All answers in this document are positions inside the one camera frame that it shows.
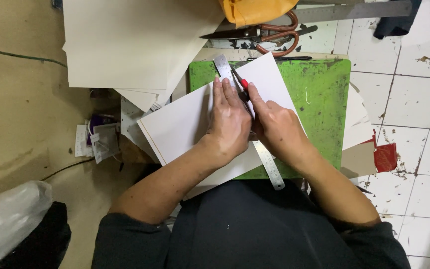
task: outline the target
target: person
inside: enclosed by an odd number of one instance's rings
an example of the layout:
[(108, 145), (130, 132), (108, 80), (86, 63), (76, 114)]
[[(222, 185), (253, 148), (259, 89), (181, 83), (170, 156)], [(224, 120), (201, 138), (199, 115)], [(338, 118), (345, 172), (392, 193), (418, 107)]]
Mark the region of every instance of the person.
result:
[[(410, 268), (392, 225), (309, 142), (294, 111), (248, 85), (255, 120), (228, 79), (213, 83), (211, 123), (192, 149), (126, 190), (101, 220), (93, 268)], [(186, 193), (248, 149), (250, 130), (309, 183), (231, 180)], [(173, 230), (164, 224), (182, 205)]]

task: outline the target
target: red utility knife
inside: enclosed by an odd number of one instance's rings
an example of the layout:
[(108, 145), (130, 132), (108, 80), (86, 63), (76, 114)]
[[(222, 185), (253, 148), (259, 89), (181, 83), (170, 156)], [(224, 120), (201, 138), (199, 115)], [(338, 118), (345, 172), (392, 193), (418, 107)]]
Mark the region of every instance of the red utility knife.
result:
[(240, 99), (242, 99), (243, 102), (250, 101), (250, 96), (248, 95), (248, 82), (246, 79), (242, 79), (242, 77), (235, 71), (233, 67), (230, 66), (232, 69), (233, 74), (236, 76), (236, 80), (242, 85), (243, 91), (238, 93), (238, 96)]

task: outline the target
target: hand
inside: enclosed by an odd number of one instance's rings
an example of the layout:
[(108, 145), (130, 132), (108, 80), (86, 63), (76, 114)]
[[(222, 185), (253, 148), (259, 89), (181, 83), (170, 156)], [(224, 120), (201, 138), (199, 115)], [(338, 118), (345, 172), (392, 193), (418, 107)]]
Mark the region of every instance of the hand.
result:
[(318, 153), (295, 112), (274, 101), (263, 101), (253, 83), (248, 84), (248, 93), (256, 115), (253, 129), (260, 142), (273, 156), (302, 170), (307, 157)]
[(251, 116), (235, 87), (225, 78), (220, 82), (215, 77), (213, 83), (213, 107), (207, 134), (201, 138), (205, 145), (217, 156), (218, 166), (223, 167), (248, 149)]

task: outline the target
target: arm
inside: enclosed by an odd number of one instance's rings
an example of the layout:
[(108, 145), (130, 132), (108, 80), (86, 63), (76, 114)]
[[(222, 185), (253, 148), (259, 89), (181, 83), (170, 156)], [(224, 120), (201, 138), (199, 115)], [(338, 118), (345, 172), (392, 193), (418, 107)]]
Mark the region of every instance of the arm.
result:
[(293, 110), (263, 101), (252, 83), (248, 92), (258, 138), (274, 156), (306, 178), (319, 206), (329, 216), (366, 226), (381, 222), (369, 199), (309, 142)]
[(185, 154), (130, 187), (109, 212), (161, 223), (188, 191), (248, 149), (251, 116), (228, 79), (222, 83), (215, 78), (213, 102), (207, 134)]

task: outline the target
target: brown-handled scissors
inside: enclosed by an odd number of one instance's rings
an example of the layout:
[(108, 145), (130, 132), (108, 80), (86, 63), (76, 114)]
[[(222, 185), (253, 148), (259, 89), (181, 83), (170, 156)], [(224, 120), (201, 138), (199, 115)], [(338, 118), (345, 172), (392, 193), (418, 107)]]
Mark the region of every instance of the brown-handled scissors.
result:
[[(295, 13), (293, 11), (288, 11), (286, 13), (288, 17), (290, 17), (292, 24), (288, 26), (279, 26), (279, 25), (271, 25), (271, 24), (259, 24), (256, 26), (250, 26), (248, 28), (243, 29), (236, 29), (236, 30), (229, 30), (229, 31), (221, 31), (221, 32), (215, 32), (213, 34), (206, 34), (203, 36), (200, 36), (200, 38), (205, 39), (230, 39), (230, 40), (237, 40), (237, 39), (251, 39), (255, 42), (264, 42), (269, 40), (274, 40), (277, 38), (285, 37), (292, 35), (295, 39), (293, 42), (293, 45), (291, 45), (290, 48), (288, 48), (285, 51), (280, 52), (272, 52), (274, 57), (281, 57), (284, 56), (290, 52), (292, 52), (296, 45), (298, 44), (298, 40), (300, 39), (300, 36), (298, 35), (298, 32), (295, 31), (296, 27), (298, 27), (298, 18), (296, 17)], [(276, 31), (278, 33), (276, 34), (268, 34), (266, 36), (262, 35), (262, 31)], [(257, 51), (265, 54), (268, 52), (265, 48), (263, 48), (260, 45), (257, 45), (255, 47)]]

